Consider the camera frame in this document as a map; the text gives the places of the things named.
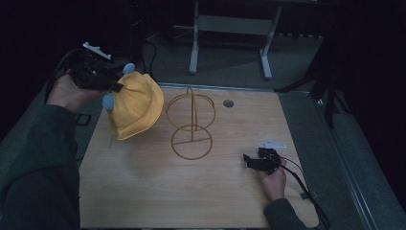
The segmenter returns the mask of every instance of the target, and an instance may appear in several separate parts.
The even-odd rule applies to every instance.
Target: wire hat stand
[[[198,111],[197,111],[196,98],[203,99],[204,101],[206,101],[213,110],[213,118],[204,126],[201,126],[198,123]],[[185,100],[185,99],[191,100],[191,122],[189,124],[179,126],[170,118],[169,111],[174,104],[176,104],[177,102],[179,102],[181,100]],[[207,130],[207,128],[213,124],[214,119],[215,119],[215,107],[214,107],[214,102],[211,98],[209,98],[206,95],[202,95],[202,94],[194,94],[193,90],[190,87],[188,87],[186,94],[179,95],[179,96],[173,98],[168,103],[168,106],[166,109],[166,115],[167,115],[168,121],[174,127],[176,127],[176,131],[172,134],[170,144],[171,144],[173,151],[178,156],[180,156],[181,158],[186,159],[186,160],[198,160],[198,159],[205,157],[207,154],[209,154],[209,152],[211,151],[211,149],[213,147],[213,136]],[[179,134],[181,132],[187,132],[188,137],[184,138],[183,140],[176,140],[176,136],[179,136]],[[204,142],[204,141],[210,142],[210,144],[208,145],[209,146],[208,149],[199,156],[193,156],[193,157],[186,156],[187,154],[181,153],[179,150],[180,148],[178,148],[181,145],[193,144],[193,143]]]

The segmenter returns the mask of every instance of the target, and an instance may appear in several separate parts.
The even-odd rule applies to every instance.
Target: wooden table
[[[281,156],[300,165],[278,96],[272,92],[197,90],[215,104],[215,119],[207,130],[213,147],[203,158],[186,160],[171,148],[176,128],[165,109],[186,88],[163,88],[164,109],[149,130],[117,141],[102,112],[80,166],[80,215],[83,228],[260,228],[268,224],[262,210],[268,203],[257,174],[247,169],[242,154],[257,158],[258,143],[272,139],[285,143]],[[223,105],[225,100],[233,107]],[[196,99],[198,122],[204,126],[213,109]],[[191,122],[191,100],[169,110],[179,125]],[[209,141],[191,143],[178,151],[204,153]],[[286,165],[303,179],[292,163]],[[314,206],[302,200],[302,190],[287,175],[286,198],[308,226],[318,224]]]

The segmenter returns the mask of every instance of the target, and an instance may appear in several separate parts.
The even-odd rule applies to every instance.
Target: person's right hand
[[[284,159],[281,160],[283,166],[286,165]],[[269,201],[274,201],[280,198],[284,198],[284,188],[286,186],[286,174],[282,167],[278,167],[274,173],[268,175],[264,171],[257,171],[260,181],[262,183],[263,190]]]

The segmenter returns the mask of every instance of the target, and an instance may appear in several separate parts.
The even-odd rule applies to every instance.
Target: dark background
[[[338,66],[333,69],[337,86],[405,208],[406,8],[400,0],[346,1],[344,9],[337,6],[343,1],[320,2],[286,3],[277,31],[325,38],[312,66]],[[221,7],[206,10],[215,14]],[[233,14],[238,9],[229,7],[228,11]],[[188,0],[1,1],[0,77],[5,100],[0,138],[18,121],[69,50],[89,41],[113,57],[136,62],[148,27],[171,38],[171,26],[192,25],[192,13],[193,1]],[[258,15],[268,14],[258,8]]]

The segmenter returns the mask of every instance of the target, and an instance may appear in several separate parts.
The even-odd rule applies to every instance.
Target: gray carpet floor
[[[195,75],[189,74],[192,40],[188,32],[180,32],[172,42],[159,35],[148,39],[157,51],[152,65],[153,76],[162,86],[280,88],[304,75],[322,42],[322,39],[310,37],[275,37],[269,53],[273,79],[265,80],[259,61],[260,40],[250,40],[243,45],[219,42],[209,34],[202,37]],[[145,47],[147,64],[152,60],[155,48],[152,45]],[[335,129],[327,127],[323,104],[310,99],[306,93],[311,86],[312,82],[295,92],[279,95],[306,183],[327,213],[330,229],[405,229],[406,216],[355,119],[338,106],[333,116]],[[4,178],[13,158],[24,145],[27,130],[42,105],[42,99],[43,90],[1,143],[0,178]],[[92,115],[92,120],[89,126],[77,127],[78,166],[101,110],[101,100],[95,99],[81,111]]]

